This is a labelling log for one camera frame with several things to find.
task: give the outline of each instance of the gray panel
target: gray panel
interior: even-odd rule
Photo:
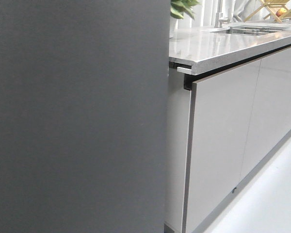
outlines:
[[[263,58],[261,65],[267,69],[291,72],[291,47]]]
[[[291,72],[267,69],[263,60],[243,157],[241,180],[291,129]]]
[[[163,232],[169,1],[0,1],[0,233]]]
[[[197,81],[186,232],[238,184],[260,61]]]
[[[165,221],[176,232],[182,229],[191,99],[183,79],[182,73],[169,69]]]

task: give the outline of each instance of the sink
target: sink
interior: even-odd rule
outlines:
[[[240,34],[240,35],[266,35],[284,30],[290,30],[291,27],[272,27],[272,26],[236,26],[228,29],[213,31],[212,33]]]

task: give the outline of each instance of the floor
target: floor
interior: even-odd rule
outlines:
[[[291,138],[205,233],[291,233]]]

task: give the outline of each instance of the marble countertop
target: marble countertop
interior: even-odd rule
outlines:
[[[227,26],[239,25],[291,27],[291,21],[281,24],[233,23]],[[198,75],[291,44],[291,29],[262,36],[212,32],[222,29],[197,27],[176,30],[174,38],[169,40],[169,61],[192,66],[178,68],[179,72]]]

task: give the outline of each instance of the gray cabinet door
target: gray cabinet door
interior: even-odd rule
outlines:
[[[241,179],[290,129],[291,48],[288,48],[261,61]]]
[[[239,182],[259,65],[254,61],[194,83],[187,233]]]

